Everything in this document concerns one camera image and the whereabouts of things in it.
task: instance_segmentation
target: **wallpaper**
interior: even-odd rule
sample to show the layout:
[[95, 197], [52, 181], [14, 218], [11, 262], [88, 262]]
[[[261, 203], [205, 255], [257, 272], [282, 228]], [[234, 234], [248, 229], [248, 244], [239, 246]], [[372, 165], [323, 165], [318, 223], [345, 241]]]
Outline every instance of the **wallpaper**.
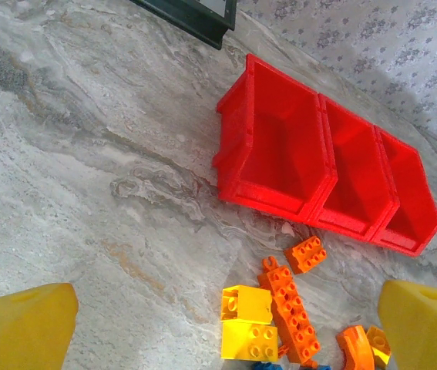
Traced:
[[239, 0], [238, 7], [437, 136], [437, 0]]

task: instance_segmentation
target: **dark frame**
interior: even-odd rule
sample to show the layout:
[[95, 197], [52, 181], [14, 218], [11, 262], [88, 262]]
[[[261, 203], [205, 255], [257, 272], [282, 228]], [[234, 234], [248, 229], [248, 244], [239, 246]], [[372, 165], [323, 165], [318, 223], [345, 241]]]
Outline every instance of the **dark frame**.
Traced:
[[197, 0], [131, 1], [218, 50], [221, 49], [225, 32], [235, 29], [237, 0], [226, 0], [225, 17]]

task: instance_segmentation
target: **yellow toy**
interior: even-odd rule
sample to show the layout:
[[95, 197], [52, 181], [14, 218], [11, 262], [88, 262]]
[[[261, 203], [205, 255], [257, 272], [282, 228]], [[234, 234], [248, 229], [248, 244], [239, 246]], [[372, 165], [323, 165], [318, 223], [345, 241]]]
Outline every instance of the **yellow toy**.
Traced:
[[269, 290], [236, 285], [225, 288], [221, 298], [221, 321], [238, 321], [269, 325], [271, 314]]
[[391, 356], [391, 349], [389, 348], [385, 333], [380, 328], [371, 326], [367, 330], [366, 335], [372, 348], [375, 365], [383, 370], [386, 369], [389, 357]]
[[77, 312], [71, 284], [48, 284], [0, 297], [0, 370], [59, 370]]
[[224, 321], [221, 358], [265, 362], [277, 361], [277, 329], [274, 326]]
[[399, 370], [437, 369], [437, 289], [386, 281], [379, 317]]

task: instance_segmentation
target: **red plastic bin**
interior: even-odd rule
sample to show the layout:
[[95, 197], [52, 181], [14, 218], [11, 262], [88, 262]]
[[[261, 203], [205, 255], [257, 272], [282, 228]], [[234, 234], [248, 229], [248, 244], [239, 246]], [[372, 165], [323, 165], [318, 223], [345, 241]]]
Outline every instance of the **red plastic bin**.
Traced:
[[399, 207], [388, 158], [375, 127], [319, 95], [334, 146], [338, 182], [310, 224], [370, 241]]
[[382, 129], [376, 129], [388, 156], [400, 199], [394, 217], [372, 242], [416, 257], [437, 233], [437, 207], [432, 199], [419, 152]]
[[222, 127], [213, 166], [220, 199], [307, 220], [337, 181], [318, 94], [249, 54], [217, 112]]

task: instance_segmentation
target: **gray marble tile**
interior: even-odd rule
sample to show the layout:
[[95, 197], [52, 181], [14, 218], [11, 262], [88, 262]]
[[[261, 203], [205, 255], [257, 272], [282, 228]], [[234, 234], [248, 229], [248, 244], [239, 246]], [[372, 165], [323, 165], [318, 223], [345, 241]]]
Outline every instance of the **gray marble tile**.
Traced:
[[220, 360], [221, 289], [312, 234], [320, 363], [379, 323], [384, 280], [437, 286], [437, 235], [411, 259], [217, 199], [214, 107], [248, 52], [418, 147], [437, 202], [437, 143], [243, 13], [217, 51], [123, 0], [0, 2], [0, 295], [74, 284], [64, 368], [247, 368]]

